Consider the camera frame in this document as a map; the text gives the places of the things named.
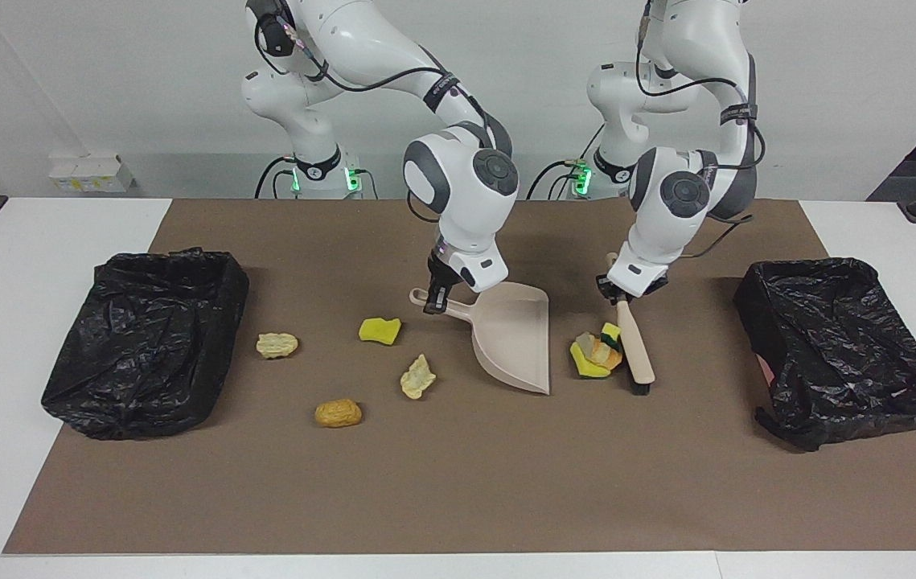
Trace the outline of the beige hand brush black bristles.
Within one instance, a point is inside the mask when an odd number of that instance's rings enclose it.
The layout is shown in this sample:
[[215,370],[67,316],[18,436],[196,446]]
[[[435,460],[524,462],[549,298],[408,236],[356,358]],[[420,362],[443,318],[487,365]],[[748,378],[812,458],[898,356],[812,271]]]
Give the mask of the beige hand brush black bristles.
[[655,381],[654,369],[630,304],[624,301],[625,293],[618,287],[618,302],[614,307],[617,326],[622,331],[620,341],[624,359],[631,374],[631,392],[635,396],[648,396]]

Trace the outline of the plain yellow sponge piece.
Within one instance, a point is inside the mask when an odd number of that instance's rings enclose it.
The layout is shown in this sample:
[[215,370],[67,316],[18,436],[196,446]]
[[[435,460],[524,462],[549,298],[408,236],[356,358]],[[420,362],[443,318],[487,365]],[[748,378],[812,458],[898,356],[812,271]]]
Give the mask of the plain yellow sponge piece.
[[359,325],[359,340],[392,346],[402,329],[399,318],[366,318]]

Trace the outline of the sliced orange-crust bread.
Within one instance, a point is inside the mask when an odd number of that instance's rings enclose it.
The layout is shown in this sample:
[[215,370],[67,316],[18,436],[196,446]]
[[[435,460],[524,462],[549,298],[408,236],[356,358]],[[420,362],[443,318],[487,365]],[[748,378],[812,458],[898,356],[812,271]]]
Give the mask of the sliced orange-crust bread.
[[618,345],[611,346],[596,335],[583,333],[575,338],[575,343],[587,362],[608,371],[618,367],[624,360],[622,349]]

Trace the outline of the pale torn bread chunk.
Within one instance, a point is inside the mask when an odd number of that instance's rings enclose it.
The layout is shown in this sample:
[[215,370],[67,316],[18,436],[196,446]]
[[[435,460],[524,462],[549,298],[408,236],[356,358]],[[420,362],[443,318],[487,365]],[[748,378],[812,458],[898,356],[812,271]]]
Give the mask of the pale torn bread chunk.
[[410,400],[420,400],[437,375],[429,367],[425,353],[421,353],[400,377],[401,391]]

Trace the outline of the large notched yellow sponge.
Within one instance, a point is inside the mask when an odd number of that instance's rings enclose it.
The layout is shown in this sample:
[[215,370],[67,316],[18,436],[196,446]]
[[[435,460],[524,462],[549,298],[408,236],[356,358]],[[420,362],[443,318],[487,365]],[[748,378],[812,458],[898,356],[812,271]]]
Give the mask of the large notched yellow sponge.
[[582,379],[605,379],[611,374],[611,370],[608,368],[597,365],[587,359],[580,345],[576,342],[570,345],[570,355],[577,373]]

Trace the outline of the beige plastic dustpan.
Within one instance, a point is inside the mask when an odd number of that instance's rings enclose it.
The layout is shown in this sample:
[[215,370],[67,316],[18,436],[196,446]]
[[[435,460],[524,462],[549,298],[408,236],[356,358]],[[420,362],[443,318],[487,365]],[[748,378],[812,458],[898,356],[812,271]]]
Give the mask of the beige plastic dustpan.
[[505,281],[472,304],[448,300],[443,313],[470,324],[474,355],[491,377],[549,395],[549,297],[544,290]]

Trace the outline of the brown bread roll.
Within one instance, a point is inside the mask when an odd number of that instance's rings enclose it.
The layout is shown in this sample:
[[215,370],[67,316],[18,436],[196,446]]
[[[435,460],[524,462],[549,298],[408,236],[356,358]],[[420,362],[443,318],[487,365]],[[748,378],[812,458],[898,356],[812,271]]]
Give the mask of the brown bread roll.
[[315,422],[328,429],[358,425],[363,419],[363,410],[359,403],[352,399],[326,400],[318,404],[314,411]]

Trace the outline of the pale oval bread piece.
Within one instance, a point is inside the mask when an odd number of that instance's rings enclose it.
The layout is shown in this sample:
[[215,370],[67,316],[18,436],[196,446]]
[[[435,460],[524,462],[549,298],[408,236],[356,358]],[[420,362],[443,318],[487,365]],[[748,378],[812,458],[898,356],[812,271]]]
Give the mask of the pale oval bread piece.
[[263,359],[289,358],[299,348],[299,340],[289,333],[259,334],[255,348]]

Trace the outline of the black-bagged bin pink rim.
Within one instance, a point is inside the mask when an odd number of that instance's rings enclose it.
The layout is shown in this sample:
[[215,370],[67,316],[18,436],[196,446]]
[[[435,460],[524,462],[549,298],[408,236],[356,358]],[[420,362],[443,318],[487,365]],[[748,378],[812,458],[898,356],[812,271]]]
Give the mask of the black-bagged bin pink rim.
[[916,431],[916,339],[859,259],[756,261],[733,297],[771,370],[755,421],[799,450]]

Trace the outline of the black-bagged trash bin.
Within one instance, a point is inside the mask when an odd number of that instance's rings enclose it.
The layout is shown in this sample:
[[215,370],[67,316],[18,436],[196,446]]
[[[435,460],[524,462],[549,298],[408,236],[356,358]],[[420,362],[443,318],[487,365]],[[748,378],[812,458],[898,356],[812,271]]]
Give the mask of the black-bagged trash bin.
[[248,275],[230,253],[116,254],[94,270],[43,410],[98,440],[203,424],[221,396],[248,294]]

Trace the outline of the brown table mat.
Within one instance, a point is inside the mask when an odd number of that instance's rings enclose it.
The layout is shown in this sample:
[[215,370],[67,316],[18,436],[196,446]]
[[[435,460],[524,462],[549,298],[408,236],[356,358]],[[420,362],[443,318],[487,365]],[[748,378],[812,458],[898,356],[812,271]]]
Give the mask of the brown table mat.
[[[826,252],[796,202],[633,305],[657,382],[582,379],[569,352],[613,311],[594,285],[626,201],[521,203],[499,234],[510,278],[550,299],[551,392],[481,370],[461,320],[427,316],[433,228],[402,202],[177,200],[151,246],[229,252],[247,309],[212,416],[174,437],[61,429],[6,553],[916,550],[916,432],[800,452],[753,418],[766,381],[733,306],[755,261]],[[399,318],[392,346],[359,340]],[[281,359],[259,334],[289,333]],[[400,377],[421,354],[420,400]],[[352,399],[328,429],[318,404]]]

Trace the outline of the white cardboard box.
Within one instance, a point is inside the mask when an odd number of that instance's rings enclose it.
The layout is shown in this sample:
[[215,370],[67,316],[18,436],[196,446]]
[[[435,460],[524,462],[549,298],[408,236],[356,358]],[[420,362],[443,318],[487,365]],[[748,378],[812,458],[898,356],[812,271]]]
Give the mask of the white cardboard box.
[[49,179],[64,193],[126,194],[137,183],[118,154],[51,158]]

